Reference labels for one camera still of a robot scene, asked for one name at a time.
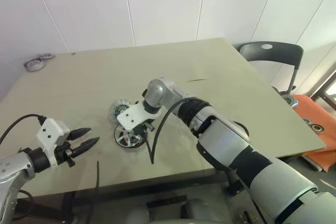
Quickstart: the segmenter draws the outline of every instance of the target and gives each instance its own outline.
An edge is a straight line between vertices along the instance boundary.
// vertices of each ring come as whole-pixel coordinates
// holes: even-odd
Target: chair backrest
[[[238,51],[247,61],[275,61],[293,65],[295,70],[299,69],[303,55],[303,49],[298,45],[273,41],[246,43]]]

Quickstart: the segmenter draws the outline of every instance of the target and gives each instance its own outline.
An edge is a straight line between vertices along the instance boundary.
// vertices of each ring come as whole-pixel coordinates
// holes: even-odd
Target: gray chair
[[[294,66],[288,90],[277,91],[281,95],[289,95],[293,90],[293,84],[303,55],[302,47],[282,42],[258,41],[243,44],[238,48],[238,51],[247,61],[266,60]]]

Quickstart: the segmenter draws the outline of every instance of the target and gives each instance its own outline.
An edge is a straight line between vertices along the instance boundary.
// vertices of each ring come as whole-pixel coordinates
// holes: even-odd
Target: orange mat
[[[303,155],[314,160],[327,172],[330,166],[336,163],[336,118],[306,95],[293,95],[293,97],[299,101],[299,105],[294,107],[294,110],[300,117],[324,127],[324,132],[318,136],[327,146],[322,150]]]

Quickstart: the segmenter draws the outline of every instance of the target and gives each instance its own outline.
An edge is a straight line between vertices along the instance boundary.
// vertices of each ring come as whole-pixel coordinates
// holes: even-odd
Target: robotic arm
[[[85,135],[90,128],[70,131],[62,121],[44,118],[37,134],[41,147],[31,150],[26,148],[12,156],[0,160],[0,224],[12,222],[17,194],[24,183],[48,168],[56,168],[67,161],[75,165],[72,158],[90,149],[99,137],[83,142],[72,149],[68,141]]]
[[[176,106],[173,114],[198,138],[199,153],[216,169],[234,170],[265,216],[274,223],[334,223],[336,198],[318,192],[317,186],[277,158],[259,153],[248,135],[236,123],[220,115],[208,102],[175,86],[167,78],[152,80],[144,100],[118,116],[118,122],[132,131],[151,123],[161,107]]]

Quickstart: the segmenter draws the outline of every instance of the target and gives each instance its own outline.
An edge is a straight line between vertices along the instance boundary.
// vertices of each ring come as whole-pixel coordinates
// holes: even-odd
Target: wooden table
[[[247,126],[252,145],[262,153],[281,157],[324,147],[224,39],[62,54],[47,61],[43,69],[26,72],[13,86],[0,103],[0,132],[21,115],[38,113],[62,120],[71,129],[91,127],[77,144],[89,137],[101,139],[75,159],[74,167],[62,164],[46,170],[23,189],[39,196],[93,188],[97,160],[100,186],[212,169],[198,154],[196,138],[173,116],[160,135],[154,165],[145,146],[126,150],[114,142],[111,103],[116,99],[135,102],[157,77],[171,77],[181,88]],[[37,147],[38,129],[36,119],[20,122],[2,143],[0,155]]]

